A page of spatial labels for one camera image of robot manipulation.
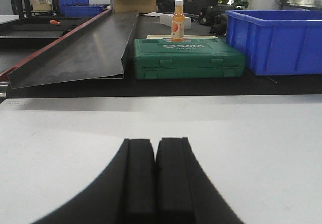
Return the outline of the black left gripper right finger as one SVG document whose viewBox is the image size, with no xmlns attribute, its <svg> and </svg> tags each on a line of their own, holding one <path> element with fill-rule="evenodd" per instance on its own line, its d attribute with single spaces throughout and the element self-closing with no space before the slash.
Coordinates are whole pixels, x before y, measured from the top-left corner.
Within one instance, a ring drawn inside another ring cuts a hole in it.
<svg viewBox="0 0 322 224">
<path fill-rule="evenodd" d="M 197 161 L 187 138 L 158 146 L 158 223 L 241 223 Z"/>
</svg>

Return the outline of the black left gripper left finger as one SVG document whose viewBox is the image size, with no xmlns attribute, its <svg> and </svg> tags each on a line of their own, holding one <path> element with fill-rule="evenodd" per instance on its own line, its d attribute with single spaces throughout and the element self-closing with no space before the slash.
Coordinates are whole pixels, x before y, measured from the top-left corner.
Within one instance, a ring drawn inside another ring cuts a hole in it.
<svg viewBox="0 0 322 224">
<path fill-rule="evenodd" d="M 155 162 L 148 139 L 125 139 L 101 174 L 37 223 L 155 223 Z"/>
</svg>

